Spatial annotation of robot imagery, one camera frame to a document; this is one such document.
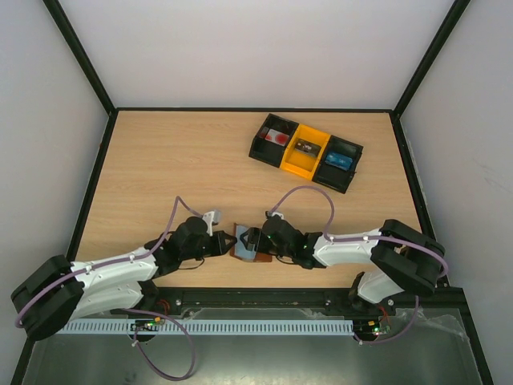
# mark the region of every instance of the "blue object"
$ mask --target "blue object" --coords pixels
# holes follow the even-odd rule
[[[325,163],[331,164],[332,166],[341,168],[344,171],[349,170],[351,167],[351,164],[353,163],[353,160],[349,158],[348,156],[339,154],[338,152],[328,152],[328,155],[326,156]]]

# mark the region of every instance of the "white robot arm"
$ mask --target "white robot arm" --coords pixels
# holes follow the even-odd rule
[[[378,267],[356,277],[353,288],[357,296],[351,298],[355,307],[377,304],[402,291],[431,295],[441,267],[446,268],[442,259],[445,249],[400,221],[387,220],[380,229],[365,233],[325,235],[303,234],[280,213],[266,215],[261,229],[250,228],[240,236],[246,249],[290,257],[305,269],[370,262]]]
[[[20,326],[37,341],[90,314],[149,310],[157,295],[152,279],[178,270],[182,261],[224,255],[235,245],[234,236],[212,230],[219,219],[217,210],[189,217],[159,247],[153,240],[98,261],[69,262],[63,255],[48,259],[11,295]]]

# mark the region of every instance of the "white joint bracket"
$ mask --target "white joint bracket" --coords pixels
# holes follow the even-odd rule
[[[208,235],[212,236],[214,233],[214,230],[212,227],[215,225],[218,225],[219,222],[221,222],[221,211],[219,211],[219,210],[209,211],[208,213],[203,214],[202,219],[208,226],[208,229],[207,229]]]

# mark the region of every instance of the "wire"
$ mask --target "wire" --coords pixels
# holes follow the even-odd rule
[[[194,370],[194,366],[196,365],[196,347],[194,346],[194,342],[192,341],[191,335],[187,332],[187,329],[185,329],[178,321],[176,321],[174,318],[169,317],[168,315],[163,315],[156,313],[154,311],[146,311],[146,310],[136,310],[136,309],[123,309],[127,311],[128,313],[134,313],[134,314],[146,314],[151,315],[153,317],[161,317],[166,320],[168,320],[171,323],[174,323],[182,332],[184,333],[185,337],[187,337],[187,340],[189,342],[189,346],[191,347],[191,366],[189,367],[187,373],[185,375],[182,375],[181,377],[175,377],[173,375],[168,375],[161,371],[158,367],[155,366],[155,364],[148,358],[146,353],[144,352],[143,348],[141,347],[141,344],[139,341],[137,341],[137,334],[141,331],[142,327],[138,327],[135,329],[134,337],[133,337],[133,346],[137,347],[139,352],[143,355],[144,360],[148,364],[148,366],[160,377],[163,379],[166,379],[168,381],[182,381],[183,379],[188,379],[192,376],[192,371]]]
[[[189,212],[193,213],[194,215],[196,215],[197,217],[201,217],[201,214],[198,213],[197,211],[191,209],[185,202],[184,200],[179,197],[179,196],[176,196],[175,198],[175,204],[173,205],[173,210],[171,211],[171,216],[169,217],[169,221],[168,221],[168,224],[166,225],[166,229],[164,230],[164,232],[162,233],[162,235],[160,236],[159,240],[155,243],[155,245],[150,249],[148,250],[146,253],[143,253],[143,254],[140,254],[140,255],[136,255],[133,260],[134,261],[138,261],[139,259],[144,259],[146,257],[149,257],[150,255],[152,255],[155,250],[157,250],[160,245],[162,245],[162,243],[164,242],[164,239],[166,238],[166,236],[168,235],[168,231],[169,229],[171,228],[171,225],[173,223],[173,220],[175,219],[175,215],[176,215],[176,209],[178,208],[178,203],[181,203]],[[101,269],[102,267],[105,267],[105,266],[109,266],[109,265],[114,265],[116,263],[121,263],[121,262],[128,262],[128,261],[131,261],[131,258],[130,257],[121,257],[121,258],[117,258],[117,259],[113,259],[113,260],[110,260],[110,261],[104,261],[104,262],[100,262],[100,263],[94,263],[94,264],[91,264],[90,267],[91,267],[91,270],[97,270],[97,269]],[[62,276],[61,278],[59,278],[58,280],[56,281],[53,281],[50,285],[48,285],[47,287],[45,287],[44,289],[42,289],[39,293],[37,293],[21,310],[20,312],[18,313],[18,316],[16,317],[15,321],[14,321],[14,325],[17,327],[17,328],[23,328],[23,324],[22,324],[22,318],[25,317],[25,314],[27,311],[29,311],[29,309],[37,302],[39,301],[42,297],[44,297],[46,294],[48,294],[51,290],[53,290],[55,287],[57,286],[60,286],[62,285],[65,281],[69,280],[69,279],[72,279],[73,277],[76,277],[77,275],[80,275],[80,274],[84,274],[84,273],[87,273],[87,269],[84,268],[84,269],[79,269],[79,270],[76,270],[76,271],[73,271],[69,274],[66,274],[64,276]]]
[[[285,265],[296,265],[294,262],[285,262],[282,258],[283,258],[283,256],[281,256],[281,255],[276,255],[276,259],[277,259],[279,262],[281,262],[281,263],[283,263],[283,264],[285,264]]]
[[[331,208],[331,214],[329,215],[329,219],[326,222],[326,225],[324,226],[324,230],[322,231],[322,235],[324,236],[324,238],[327,241],[331,241],[333,243],[351,243],[351,242],[355,242],[355,241],[387,241],[387,242],[396,243],[398,245],[408,246],[408,247],[410,247],[412,249],[417,249],[419,251],[422,251],[423,253],[426,253],[426,254],[430,255],[431,257],[436,259],[442,265],[442,272],[439,274],[439,276],[438,276],[439,278],[445,277],[447,275],[447,272],[449,271],[449,266],[447,265],[447,262],[445,262],[445,260],[442,257],[440,257],[438,254],[436,254],[433,250],[430,250],[430,249],[428,249],[428,248],[426,248],[424,246],[417,245],[416,243],[413,243],[413,242],[410,242],[410,241],[403,241],[402,239],[397,239],[397,238],[394,238],[394,237],[385,237],[385,236],[382,236],[382,235],[369,235],[368,237],[351,237],[351,238],[348,238],[348,237],[346,237],[346,238],[335,238],[333,236],[330,236],[328,234],[328,230],[329,230],[329,227],[331,226],[331,222],[333,222],[333,219],[335,218],[335,204],[333,203],[333,200],[329,197],[329,195],[323,189],[321,189],[319,187],[316,187],[316,186],[297,186],[297,187],[293,188],[292,190],[290,190],[289,192],[287,192],[278,201],[278,203],[276,203],[274,205],[274,207],[269,210],[269,212],[271,214],[274,213],[276,210],[278,210],[278,208],[285,201],[285,199],[287,199],[289,197],[290,194],[294,193],[295,191],[297,191],[299,189],[303,189],[303,188],[304,189],[309,189],[309,190],[315,190],[318,193],[321,193],[322,195],[324,195],[324,197],[329,202],[329,206]]]
[[[203,265],[204,263],[205,263],[205,258],[201,258],[201,262],[199,265],[196,265],[194,267],[182,267],[182,268],[179,268],[178,270],[195,270],[198,267],[200,267],[201,265]]]
[[[398,339],[399,337],[406,334],[406,332],[414,324],[415,319],[417,318],[417,314],[418,314],[418,295],[415,296],[415,307],[414,307],[414,312],[411,315],[411,319],[409,320],[408,324],[404,327],[404,329],[402,329],[399,333],[397,333],[396,335],[393,335],[392,337],[385,338],[385,339],[379,339],[376,341],[362,341],[356,334],[354,335],[354,339],[356,339],[358,341],[358,343],[360,343],[360,345],[379,345],[379,344],[382,344],[385,342],[392,342],[395,339]]]

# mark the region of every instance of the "black metal frame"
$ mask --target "black metal frame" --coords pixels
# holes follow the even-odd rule
[[[363,112],[363,113],[388,113],[390,121],[394,128],[394,134],[398,143],[398,148],[401,154],[402,163],[404,165],[406,177],[410,185],[411,195],[413,197],[414,206],[418,214],[419,223],[422,231],[434,238],[434,230],[430,222],[429,213],[426,209],[422,189],[418,182],[417,174],[411,158],[408,144],[404,135],[401,125],[401,116],[406,110],[408,103],[414,96],[422,80],[429,71],[431,65],[436,59],[438,53],[442,49],[444,43],[449,38],[451,31],[454,29],[456,23],[461,18],[463,11],[467,8],[470,0],[455,0],[450,8],[447,16],[445,17],[442,25],[438,29],[437,34],[434,36],[432,43],[424,54],[422,61],[418,65],[412,79],[408,83],[401,99],[399,100],[396,108],[392,111],[390,109],[345,109],[345,108],[201,108],[201,107],[183,107],[183,108],[165,108],[165,107],[115,107],[110,97],[102,85],[96,70],[92,66],[87,53],[79,41],[73,27],[64,13],[63,8],[59,4],[59,0],[42,0],[52,18],[54,19],[57,27],[60,29],[63,37],[67,41],[68,46],[73,52],[77,62],[83,69],[84,74],[89,80],[91,86],[95,90],[100,102],[102,103],[105,111],[109,115],[109,120],[105,128],[103,140],[96,158],[95,166],[87,186],[87,191],[83,200],[82,208],[80,209],[79,218],[77,220],[75,231],[71,238],[70,247],[67,252],[67,258],[73,261],[76,257],[79,244],[82,238],[83,230],[87,221],[87,215],[91,208],[93,196],[95,195],[96,186],[99,181],[99,176],[103,167],[103,162],[107,154],[108,145],[114,130],[115,121],[119,111],[266,111],[266,112],[284,112],[284,111],[305,111],[305,112]],[[440,281],[435,296],[422,300],[424,307],[436,308],[457,308],[463,319],[463,324],[467,335],[471,340],[471,347],[475,356],[475,361],[478,365],[479,373],[484,384],[493,384],[491,373],[488,369],[487,361],[485,359],[483,349],[481,348],[479,337],[475,329],[474,322],[469,311],[467,300],[462,289],[448,287],[448,281]],[[163,296],[170,300],[172,306],[175,307],[176,299],[179,299],[182,305],[187,304],[190,298],[195,302],[202,302],[206,307],[215,306],[231,306],[231,307],[250,307],[250,306],[308,306],[314,309],[320,309],[327,314],[339,314],[336,311],[336,304],[339,298],[347,298],[349,289],[289,289],[289,290],[251,290],[251,289],[198,289],[198,288],[163,288],[161,290]],[[413,307],[414,299],[405,294],[394,296],[396,307]],[[33,350],[34,342],[26,340],[23,347],[22,354],[18,361],[18,365],[14,372],[11,385],[18,385],[22,383],[23,377],[26,372],[30,354]]]

